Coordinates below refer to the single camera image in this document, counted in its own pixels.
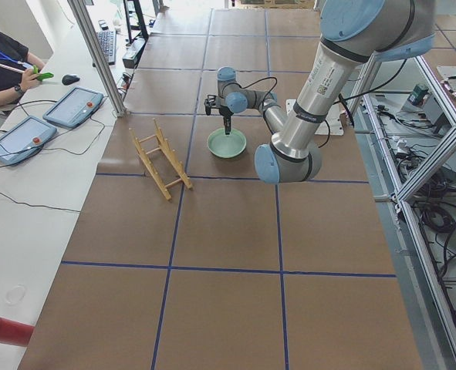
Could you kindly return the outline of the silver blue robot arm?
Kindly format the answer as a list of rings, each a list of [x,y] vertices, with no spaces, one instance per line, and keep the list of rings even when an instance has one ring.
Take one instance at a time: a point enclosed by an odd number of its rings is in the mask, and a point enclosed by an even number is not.
[[[291,111],[270,92],[241,87],[235,70],[222,67],[218,93],[205,99],[205,112],[218,109],[230,132],[233,114],[258,110],[272,131],[270,142],[255,151],[258,178],[271,184],[313,178],[322,157],[312,138],[352,71],[370,57],[393,61],[429,51],[435,14],[434,1],[327,1],[312,71]]]

